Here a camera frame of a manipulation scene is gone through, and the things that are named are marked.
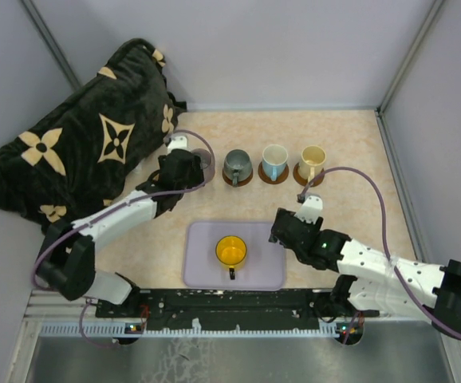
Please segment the purple mug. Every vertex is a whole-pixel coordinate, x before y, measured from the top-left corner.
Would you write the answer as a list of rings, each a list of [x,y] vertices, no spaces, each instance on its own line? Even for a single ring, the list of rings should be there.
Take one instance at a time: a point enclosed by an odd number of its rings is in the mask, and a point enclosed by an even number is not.
[[[215,162],[212,160],[211,153],[202,148],[196,148],[191,152],[200,158],[204,181],[211,182],[215,176]]]

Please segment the grey mug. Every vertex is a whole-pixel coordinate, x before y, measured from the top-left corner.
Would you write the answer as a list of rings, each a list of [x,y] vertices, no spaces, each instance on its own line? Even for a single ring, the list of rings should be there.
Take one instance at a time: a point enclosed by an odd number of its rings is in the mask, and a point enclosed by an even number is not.
[[[251,159],[247,152],[242,149],[233,149],[228,152],[224,159],[223,168],[226,171],[231,169],[243,171],[242,178],[246,178],[246,174],[253,171]]]

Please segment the cream mug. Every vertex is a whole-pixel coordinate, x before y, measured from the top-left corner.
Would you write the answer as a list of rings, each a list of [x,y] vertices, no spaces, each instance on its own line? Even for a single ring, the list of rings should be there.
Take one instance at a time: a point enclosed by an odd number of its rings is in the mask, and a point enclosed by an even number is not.
[[[301,152],[297,173],[303,185],[306,185],[315,176],[319,175],[325,166],[326,152],[317,145],[310,145]]]

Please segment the yellow mug black handle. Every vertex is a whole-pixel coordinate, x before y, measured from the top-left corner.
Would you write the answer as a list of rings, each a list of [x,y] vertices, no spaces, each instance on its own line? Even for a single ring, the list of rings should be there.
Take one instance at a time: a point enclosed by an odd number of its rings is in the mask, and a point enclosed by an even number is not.
[[[246,263],[247,255],[246,243],[235,235],[222,237],[215,246],[215,256],[231,281],[237,278],[237,271]]]

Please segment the white mug blue handle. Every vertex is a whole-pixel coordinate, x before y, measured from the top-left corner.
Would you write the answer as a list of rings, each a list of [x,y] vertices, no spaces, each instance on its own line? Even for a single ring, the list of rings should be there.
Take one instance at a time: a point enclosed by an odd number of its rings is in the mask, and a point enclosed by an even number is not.
[[[276,182],[284,172],[288,160],[287,150],[280,144],[271,144],[262,152],[262,169],[268,180]]]

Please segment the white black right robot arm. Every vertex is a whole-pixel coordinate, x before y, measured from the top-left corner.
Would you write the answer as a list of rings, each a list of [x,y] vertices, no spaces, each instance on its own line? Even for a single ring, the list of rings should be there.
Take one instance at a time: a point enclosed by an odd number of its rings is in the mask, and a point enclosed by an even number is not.
[[[338,314],[372,310],[416,318],[461,341],[461,262],[443,266],[388,257],[322,223],[280,208],[270,241],[302,264],[339,275],[331,297]]]

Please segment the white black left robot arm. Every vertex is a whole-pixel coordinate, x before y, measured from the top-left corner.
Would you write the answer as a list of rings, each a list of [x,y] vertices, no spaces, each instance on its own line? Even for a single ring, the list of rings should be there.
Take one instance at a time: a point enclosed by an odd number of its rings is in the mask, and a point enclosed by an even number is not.
[[[119,203],[67,222],[49,226],[33,266],[38,278],[68,301],[93,298],[112,303],[126,317],[136,314],[141,297],[135,285],[116,272],[96,268],[96,254],[134,227],[172,210],[188,192],[204,185],[202,161],[185,149],[158,159],[159,168]]]

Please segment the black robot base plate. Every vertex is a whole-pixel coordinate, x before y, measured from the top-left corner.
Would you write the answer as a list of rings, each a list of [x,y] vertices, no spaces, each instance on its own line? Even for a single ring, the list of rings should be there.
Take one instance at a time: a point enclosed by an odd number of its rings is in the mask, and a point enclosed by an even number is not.
[[[351,304],[328,289],[136,290],[117,306],[99,301],[97,318],[144,319],[149,330],[317,330],[322,318],[353,316]]]

